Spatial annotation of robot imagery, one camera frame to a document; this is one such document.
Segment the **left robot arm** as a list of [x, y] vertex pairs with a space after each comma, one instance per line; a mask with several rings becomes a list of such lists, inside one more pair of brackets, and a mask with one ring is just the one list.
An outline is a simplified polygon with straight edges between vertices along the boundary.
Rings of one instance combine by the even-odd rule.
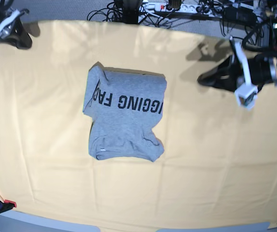
[[[230, 92], [245, 89], [255, 93], [260, 92], [264, 85], [277, 86], [277, 0], [266, 1], [265, 7], [265, 17], [241, 42], [230, 37], [233, 54], [214, 70], [201, 74], [198, 84]], [[268, 45], [249, 44], [250, 38], [259, 34], [264, 26], [269, 28]]]

